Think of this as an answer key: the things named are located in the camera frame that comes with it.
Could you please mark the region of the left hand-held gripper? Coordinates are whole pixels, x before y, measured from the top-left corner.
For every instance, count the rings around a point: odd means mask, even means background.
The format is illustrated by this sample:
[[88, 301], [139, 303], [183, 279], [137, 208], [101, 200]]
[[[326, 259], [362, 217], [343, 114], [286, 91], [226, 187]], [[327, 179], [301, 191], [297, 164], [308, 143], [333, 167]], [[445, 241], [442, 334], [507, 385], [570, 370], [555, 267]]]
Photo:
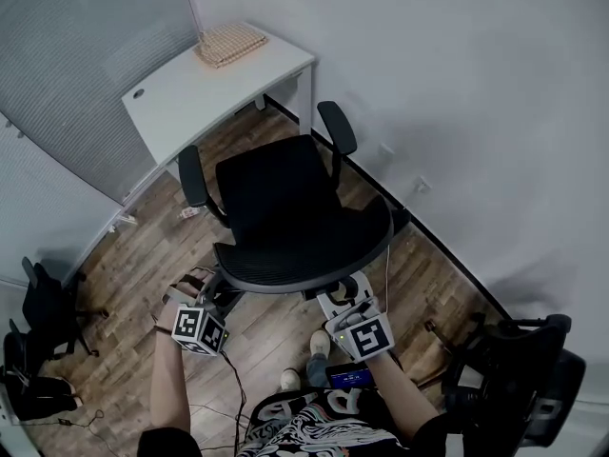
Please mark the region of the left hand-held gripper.
[[177, 304], [178, 309], [171, 337], [182, 349], [205, 356], [218, 356], [229, 338], [225, 316], [212, 304], [192, 305], [191, 286], [196, 289], [195, 303], [205, 298], [206, 288], [214, 279], [212, 268], [196, 266], [188, 275], [188, 283], [170, 285], [163, 295], [163, 304]]

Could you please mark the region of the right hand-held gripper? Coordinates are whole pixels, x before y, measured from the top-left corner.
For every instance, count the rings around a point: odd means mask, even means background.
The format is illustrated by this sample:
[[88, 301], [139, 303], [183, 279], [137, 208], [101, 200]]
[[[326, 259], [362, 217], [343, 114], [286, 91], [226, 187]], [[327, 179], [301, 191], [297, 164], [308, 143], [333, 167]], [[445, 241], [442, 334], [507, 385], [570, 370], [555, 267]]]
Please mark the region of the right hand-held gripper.
[[343, 299], [322, 292], [316, 299], [325, 318], [324, 329], [336, 345], [356, 363], [387, 352], [395, 345], [385, 312], [372, 296], [372, 287], [363, 272], [343, 278]]

